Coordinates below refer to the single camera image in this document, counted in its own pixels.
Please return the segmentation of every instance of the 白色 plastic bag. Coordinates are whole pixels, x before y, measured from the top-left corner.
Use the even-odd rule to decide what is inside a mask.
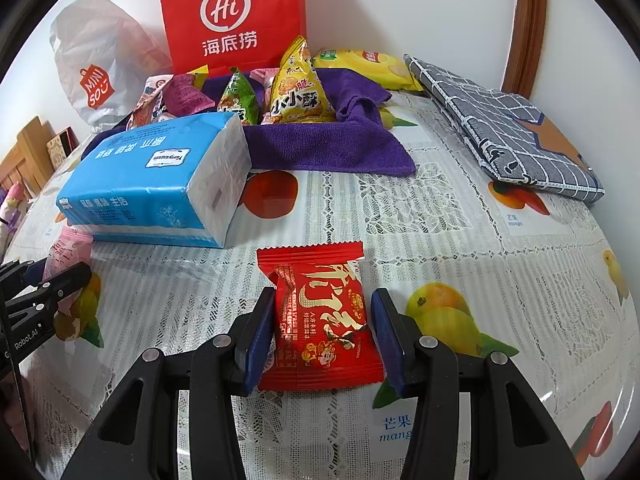
[[[51,24],[60,84],[72,107],[100,132],[133,110],[145,81],[171,60],[140,24],[111,0],[76,0]]]

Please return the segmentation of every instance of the screw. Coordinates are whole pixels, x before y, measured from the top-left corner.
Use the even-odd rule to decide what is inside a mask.
[[[431,335],[423,335],[418,341],[425,348],[436,348],[438,346],[438,340]]]
[[[505,365],[509,358],[502,352],[491,352],[491,361],[497,365]]]
[[[160,351],[157,348],[147,348],[142,352],[142,360],[150,363],[160,357]]]
[[[218,334],[213,338],[213,346],[217,348],[224,348],[225,346],[229,346],[231,344],[231,337],[227,334]]]

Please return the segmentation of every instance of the tissue pack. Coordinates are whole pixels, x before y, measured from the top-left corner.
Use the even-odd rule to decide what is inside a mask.
[[[223,247],[250,168],[238,115],[197,114],[105,139],[56,203],[95,240]]]

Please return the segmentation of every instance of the haidilao logo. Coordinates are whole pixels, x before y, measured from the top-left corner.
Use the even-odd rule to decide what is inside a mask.
[[[200,19],[215,32],[228,32],[239,27],[249,15],[251,0],[203,0]]]

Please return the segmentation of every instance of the wooden frame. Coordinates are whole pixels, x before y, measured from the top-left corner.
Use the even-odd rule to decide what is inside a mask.
[[[517,0],[502,91],[531,96],[545,34],[546,0]]]

